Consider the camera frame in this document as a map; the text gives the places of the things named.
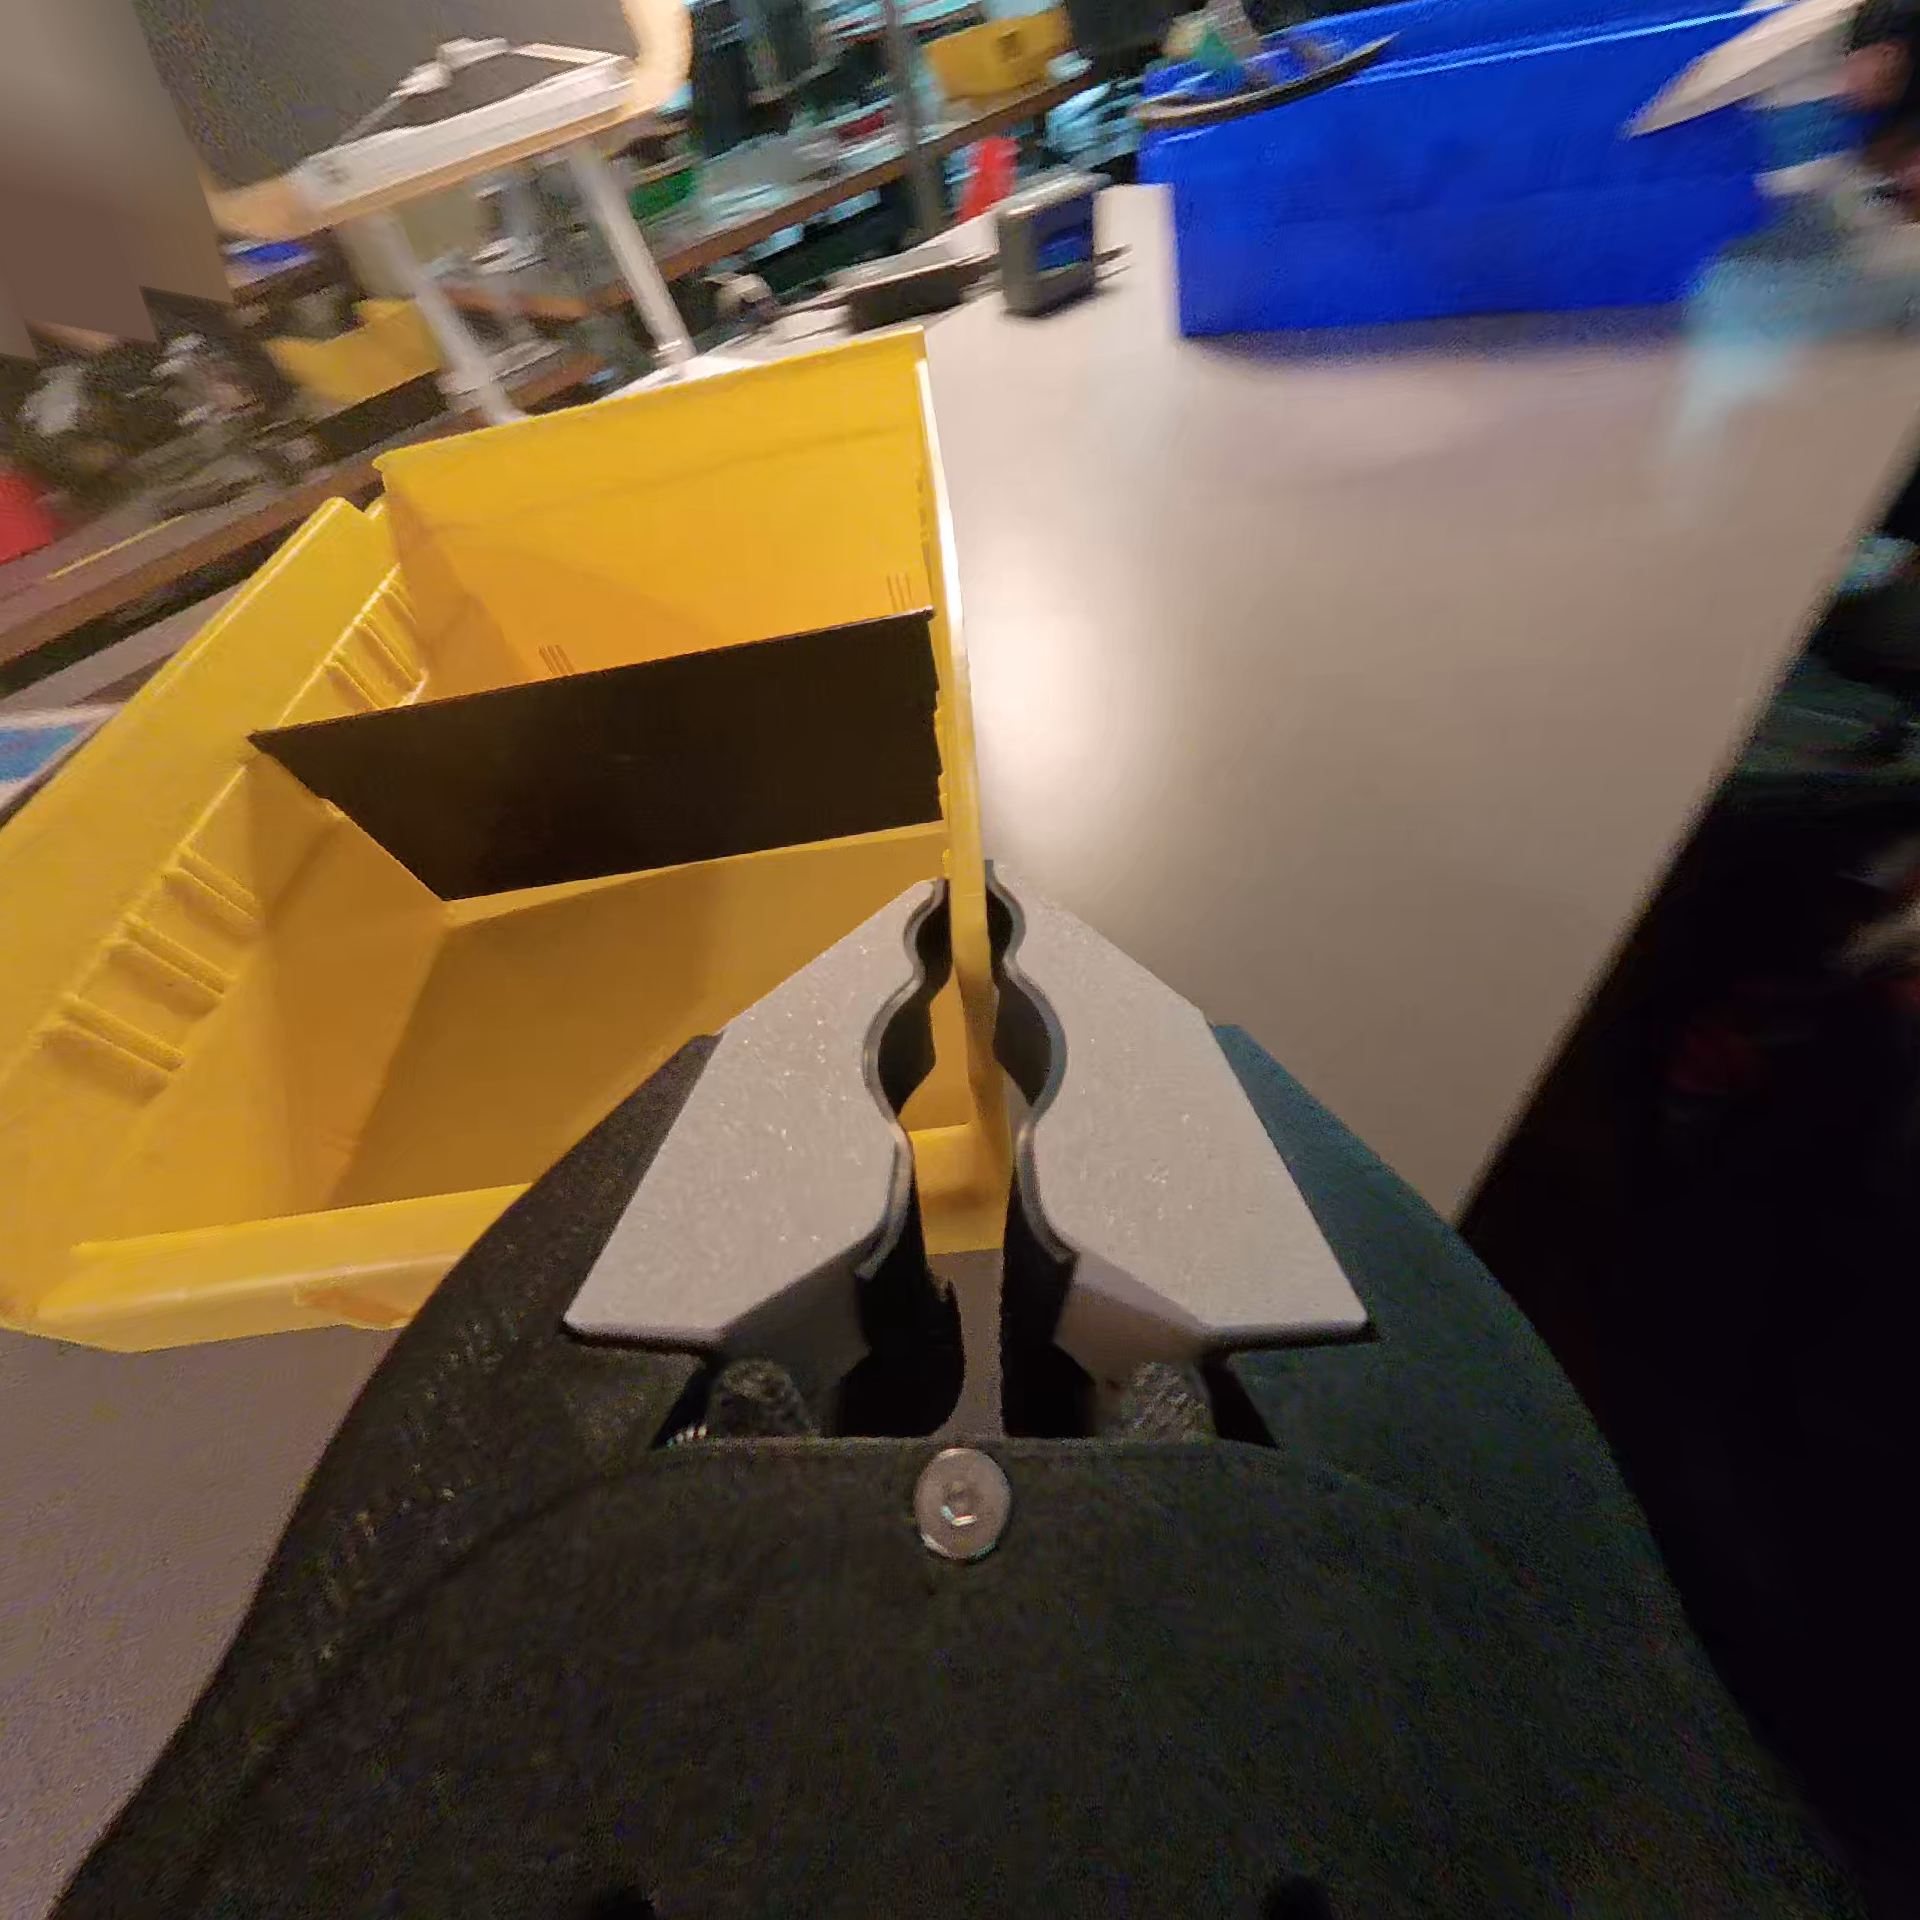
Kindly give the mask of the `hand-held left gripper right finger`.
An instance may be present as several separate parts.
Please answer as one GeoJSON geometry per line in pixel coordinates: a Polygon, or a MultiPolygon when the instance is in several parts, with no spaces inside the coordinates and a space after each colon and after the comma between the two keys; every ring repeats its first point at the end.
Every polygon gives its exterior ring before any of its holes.
{"type": "Polygon", "coordinates": [[[1005,868],[987,899],[1013,1128],[1000,1401],[1115,1405],[1151,1362],[1367,1337],[1207,1013],[1005,868]]]}

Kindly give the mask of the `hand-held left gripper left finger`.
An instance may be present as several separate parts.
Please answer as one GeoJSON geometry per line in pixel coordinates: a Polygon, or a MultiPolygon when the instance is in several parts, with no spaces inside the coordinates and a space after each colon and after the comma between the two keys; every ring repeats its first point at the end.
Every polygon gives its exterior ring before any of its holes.
{"type": "Polygon", "coordinates": [[[837,1389],[918,1223],[903,1111],[937,1060],[947,973],[947,884],[920,878],[731,1017],[562,1330],[837,1389]]]}

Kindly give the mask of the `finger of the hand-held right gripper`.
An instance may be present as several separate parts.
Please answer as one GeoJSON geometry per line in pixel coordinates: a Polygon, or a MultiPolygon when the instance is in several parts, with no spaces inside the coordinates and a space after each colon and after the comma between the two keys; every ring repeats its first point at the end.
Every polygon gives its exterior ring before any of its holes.
{"type": "Polygon", "coordinates": [[[1840,35],[1803,40],[1738,35],[1695,58],[1629,122],[1629,138],[1675,130],[1728,105],[1785,111],[1838,97],[1840,35]]]}

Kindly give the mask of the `blue storage bin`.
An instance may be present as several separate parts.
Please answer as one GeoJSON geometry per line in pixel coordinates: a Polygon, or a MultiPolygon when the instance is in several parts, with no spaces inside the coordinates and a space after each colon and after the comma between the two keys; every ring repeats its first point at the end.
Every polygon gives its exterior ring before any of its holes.
{"type": "Polygon", "coordinates": [[[1233,101],[1215,58],[1142,86],[1142,179],[1171,191],[1187,337],[1402,326],[1684,303],[1785,195],[1775,175],[1845,157],[1848,24],[1769,81],[1660,130],[1639,116],[1695,62],[1794,5],[1381,5],[1265,47],[1271,81],[1312,55],[1361,71],[1195,122],[1233,101]]]}

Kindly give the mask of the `yellow storage bin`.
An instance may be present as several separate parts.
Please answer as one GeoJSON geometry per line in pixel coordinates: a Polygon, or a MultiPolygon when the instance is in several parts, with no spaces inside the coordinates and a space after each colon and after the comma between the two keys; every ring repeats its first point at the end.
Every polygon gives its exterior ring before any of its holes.
{"type": "Polygon", "coordinates": [[[926,1248],[1000,1240],[992,964],[924,337],[383,459],[4,823],[4,1326],[401,1326],[678,1049],[920,878],[926,1248]],[[941,816],[441,899],[255,732],[930,611],[941,816]]]}

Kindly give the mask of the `black bin divider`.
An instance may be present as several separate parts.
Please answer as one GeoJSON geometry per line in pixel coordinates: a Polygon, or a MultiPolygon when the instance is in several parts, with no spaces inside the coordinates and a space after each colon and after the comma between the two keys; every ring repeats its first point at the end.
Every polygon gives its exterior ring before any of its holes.
{"type": "Polygon", "coordinates": [[[250,745],[447,904],[941,816],[926,608],[250,745]]]}

